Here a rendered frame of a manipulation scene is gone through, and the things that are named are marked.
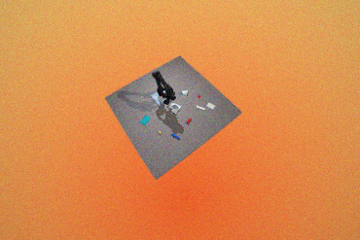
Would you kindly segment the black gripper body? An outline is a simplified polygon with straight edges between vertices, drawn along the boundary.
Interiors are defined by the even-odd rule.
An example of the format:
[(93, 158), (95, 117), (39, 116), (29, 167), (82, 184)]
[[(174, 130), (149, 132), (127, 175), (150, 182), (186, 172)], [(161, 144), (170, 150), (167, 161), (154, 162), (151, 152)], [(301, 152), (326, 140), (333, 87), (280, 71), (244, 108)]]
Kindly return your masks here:
[(163, 104), (168, 105), (168, 104), (169, 104), (169, 101), (170, 101), (170, 98), (169, 98), (169, 96), (167, 96), (167, 95), (166, 95), (166, 98), (167, 98), (167, 99), (163, 101)]

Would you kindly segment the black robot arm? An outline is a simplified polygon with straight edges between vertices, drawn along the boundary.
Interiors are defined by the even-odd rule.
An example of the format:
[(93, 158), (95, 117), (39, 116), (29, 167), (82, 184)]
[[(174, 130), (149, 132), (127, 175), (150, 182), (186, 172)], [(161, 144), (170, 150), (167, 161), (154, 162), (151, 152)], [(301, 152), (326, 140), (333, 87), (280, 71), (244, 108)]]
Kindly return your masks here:
[[(168, 85), (165, 80), (163, 79), (160, 71), (154, 71), (152, 73), (152, 76), (156, 79), (158, 88), (157, 88), (157, 93), (159, 96), (162, 96), (162, 98), (166, 98), (166, 95), (169, 96), (169, 98), (173, 101), (176, 99), (175, 95), (173, 94), (173, 89), (170, 85)], [(163, 87), (162, 87), (162, 85)], [(163, 93), (163, 91), (165, 91), (166, 93)]]

